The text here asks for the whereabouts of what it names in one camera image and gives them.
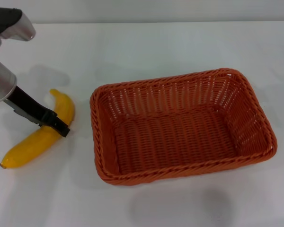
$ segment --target yellow banana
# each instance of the yellow banana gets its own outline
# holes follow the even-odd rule
[[[70,125],[75,114],[75,108],[72,100],[66,94],[60,93],[56,89],[51,89],[50,93],[56,99],[54,111],[64,123]],[[60,137],[61,135],[53,128],[41,126],[40,129],[13,147],[4,156],[0,166],[2,168],[21,167],[44,153]]]

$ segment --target white tabletop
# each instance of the white tabletop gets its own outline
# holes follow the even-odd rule
[[[0,227],[284,227],[284,22],[35,25],[6,40],[0,61],[53,108],[76,105],[71,134],[27,166],[0,168]],[[134,187],[103,182],[94,164],[89,98],[98,86],[222,67],[252,84],[278,139],[270,160]],[[38,126],[0,103],[0,161]]]

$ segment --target woven basket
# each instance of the woven basket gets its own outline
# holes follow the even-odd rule
[[[255,93],[233,69],[104,85],[90,108],[97,172],[114,185],[235,169],[277,149]]]

